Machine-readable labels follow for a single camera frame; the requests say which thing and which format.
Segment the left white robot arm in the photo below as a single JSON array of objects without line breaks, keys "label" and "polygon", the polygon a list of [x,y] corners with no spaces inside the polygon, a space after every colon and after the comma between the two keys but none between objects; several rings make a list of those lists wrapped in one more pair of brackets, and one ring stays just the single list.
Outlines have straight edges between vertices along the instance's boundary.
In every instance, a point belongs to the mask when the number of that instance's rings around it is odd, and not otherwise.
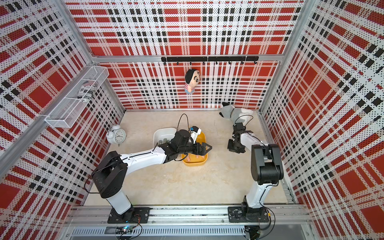
[{"label": "left white robot arm", "polygon": [[175,161],[179,155],[205,156],[212,146],[198,143],[200,134],[201,130],[194,127],[191,132],[177,131],[170,141],[156,144],[148,151],[122,155],[116,151],[109,152],[91,174],[98,194],[112,206],[108,224],[125,224],[134,220],[147,223],[150,208],[135,209],[123,191],[125,177],[149,166]]}]

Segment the yellow storage box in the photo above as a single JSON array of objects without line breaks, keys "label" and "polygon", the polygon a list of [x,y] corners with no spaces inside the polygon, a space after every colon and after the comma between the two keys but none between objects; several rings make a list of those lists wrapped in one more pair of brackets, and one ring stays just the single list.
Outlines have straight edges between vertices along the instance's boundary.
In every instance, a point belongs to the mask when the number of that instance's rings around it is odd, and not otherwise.
[{"label": "yellow storage box", "polygon": [[[202,143],[205,143],[206,142],[206,136],[203,132],[201,132],[201,134],[197,137],[197,140],[196,142],[202,144]],[[197,159],[196,158],[196,155],[192,155],[192,154],[188,154],[190,156],[190,159],[191,161],[190,162],[187,162],[186,159],[183,159],[183,163],[186,165],[186,166],[189,166],[189,167],[197,167],[197,166],[202,166],[206,163],[206,161],[208,160],[209,158],[209,155],[205,155],[205,156],[202,156],[202,158],[200,159]]]}]

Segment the white storage box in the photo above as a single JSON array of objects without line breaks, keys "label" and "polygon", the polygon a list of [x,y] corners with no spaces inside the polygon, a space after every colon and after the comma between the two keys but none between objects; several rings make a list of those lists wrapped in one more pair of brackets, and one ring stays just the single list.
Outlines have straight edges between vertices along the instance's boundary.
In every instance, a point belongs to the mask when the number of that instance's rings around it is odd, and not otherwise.
[{"label": "white storage box", "polygon": [[154,146],[159,145],[159,140],[163,141],[164,138],[172,140],[176,132],[177,132],[176,128],[163,128],[163,129],[156,130],[153,135],[153,145]]}]

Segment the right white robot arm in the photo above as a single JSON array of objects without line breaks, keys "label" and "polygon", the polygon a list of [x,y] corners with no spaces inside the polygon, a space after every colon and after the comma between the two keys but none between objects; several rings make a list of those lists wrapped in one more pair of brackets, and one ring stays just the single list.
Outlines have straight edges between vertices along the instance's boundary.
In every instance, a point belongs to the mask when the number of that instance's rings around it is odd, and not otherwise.
[{"label": "right white robot arm", "polygon": [[268,223],[270,211],[264,201],[271,188],[284,178],[280,147],[277,144],[262,143],[252,131],[246,130],[243,123],[233,125],[233,138],[229,140],[228,150],[242,154],[251,153],[251,175],[253,185],[245,195],[240,207],[229,207],[231,223]]}]

